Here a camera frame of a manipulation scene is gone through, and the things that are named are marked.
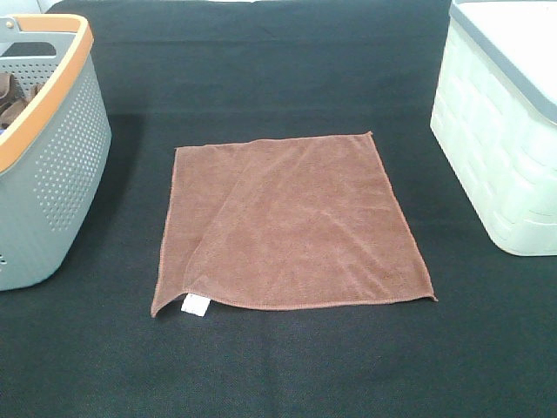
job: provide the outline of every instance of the perforated basket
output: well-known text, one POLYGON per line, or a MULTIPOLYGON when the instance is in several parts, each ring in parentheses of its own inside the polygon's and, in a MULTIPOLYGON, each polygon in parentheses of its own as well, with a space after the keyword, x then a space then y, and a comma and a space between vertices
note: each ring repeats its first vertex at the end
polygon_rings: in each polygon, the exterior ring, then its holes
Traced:
POLYGON ((20 96, 45 83, 0 134, 0 290, 33 285, 56 271, 97 190, 111 130, 89 55, 92 40, 79 16, 0 18, 0 42, 56 50, 0 57, 0 71, 15 75, 20 96))

